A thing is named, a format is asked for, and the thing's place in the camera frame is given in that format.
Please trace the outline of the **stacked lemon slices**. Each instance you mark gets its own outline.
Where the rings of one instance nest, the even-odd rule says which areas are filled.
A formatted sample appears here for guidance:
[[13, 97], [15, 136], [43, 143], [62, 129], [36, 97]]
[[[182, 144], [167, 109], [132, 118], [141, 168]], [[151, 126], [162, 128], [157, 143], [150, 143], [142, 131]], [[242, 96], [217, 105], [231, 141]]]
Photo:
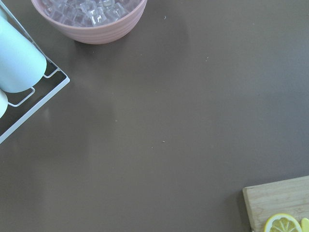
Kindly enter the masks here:
[[299, 222], [291, 215], [278, 213], [267, 219], [264, 232], [301, 232]]

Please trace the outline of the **yellow plastic knife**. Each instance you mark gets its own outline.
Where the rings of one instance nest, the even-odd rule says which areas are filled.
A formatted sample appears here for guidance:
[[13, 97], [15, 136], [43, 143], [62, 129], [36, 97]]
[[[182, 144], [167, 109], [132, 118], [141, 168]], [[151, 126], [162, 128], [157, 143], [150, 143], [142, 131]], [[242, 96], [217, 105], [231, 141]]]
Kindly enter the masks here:
[[302, 229], [302, 232], [309, 232], [309, 219], [308, 218], [301, 219], [301, 229]]

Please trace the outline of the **wooden cutting board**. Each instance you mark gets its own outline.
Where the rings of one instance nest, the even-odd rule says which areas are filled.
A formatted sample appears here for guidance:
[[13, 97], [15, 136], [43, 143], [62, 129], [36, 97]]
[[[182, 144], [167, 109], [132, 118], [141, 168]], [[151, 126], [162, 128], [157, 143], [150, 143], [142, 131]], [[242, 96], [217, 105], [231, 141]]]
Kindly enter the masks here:
[[253, 232], [262, 232], [268, 218], [278, 213], [297, 221], [309, 217], [308, 176], [244, 187], [242, 192]]

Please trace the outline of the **mint green cup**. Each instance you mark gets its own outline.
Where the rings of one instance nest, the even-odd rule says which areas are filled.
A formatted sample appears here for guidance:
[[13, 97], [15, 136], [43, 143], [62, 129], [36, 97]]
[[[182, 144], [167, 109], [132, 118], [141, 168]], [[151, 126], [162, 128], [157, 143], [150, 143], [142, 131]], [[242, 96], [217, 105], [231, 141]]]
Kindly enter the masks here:
[[36, 85], [47, 67], [45, 56], [6, 19], [0, 18], [0, 88], [9, 93]]

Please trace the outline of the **pink bowl with ice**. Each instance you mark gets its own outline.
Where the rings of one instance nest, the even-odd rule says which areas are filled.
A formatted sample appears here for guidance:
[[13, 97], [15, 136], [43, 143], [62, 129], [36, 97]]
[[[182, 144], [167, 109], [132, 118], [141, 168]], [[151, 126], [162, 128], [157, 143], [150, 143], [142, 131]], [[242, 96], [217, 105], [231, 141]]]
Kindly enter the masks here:
[[86, 44], [107, 44], [127, 35], [140, 20], [146, 3], [146, 0], [142, 0], [132, 12], [115, 22], [98, 27], [74, 27], [51, 19], [44, 13], [44, 5], [40, 0], [32, 1], [37, 12], [56, 30], [75, 41]]

